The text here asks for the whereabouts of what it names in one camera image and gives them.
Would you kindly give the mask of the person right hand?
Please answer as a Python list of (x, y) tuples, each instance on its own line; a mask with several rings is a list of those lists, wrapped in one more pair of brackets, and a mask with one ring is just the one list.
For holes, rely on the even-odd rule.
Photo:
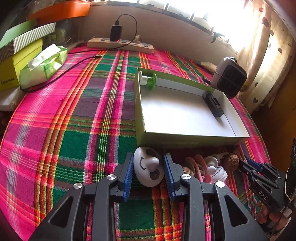
[(280, 212), (271, 212), (265, 205), (262, 205), (262, 208), (257, 216), (257, 221), (260, 224), (263, 224), (266, 223), (268, 219), (277, 223), (277, 227), (275, 228), (276, 232), (286, 227), (288, 223), (288, 218), (286, 218)]

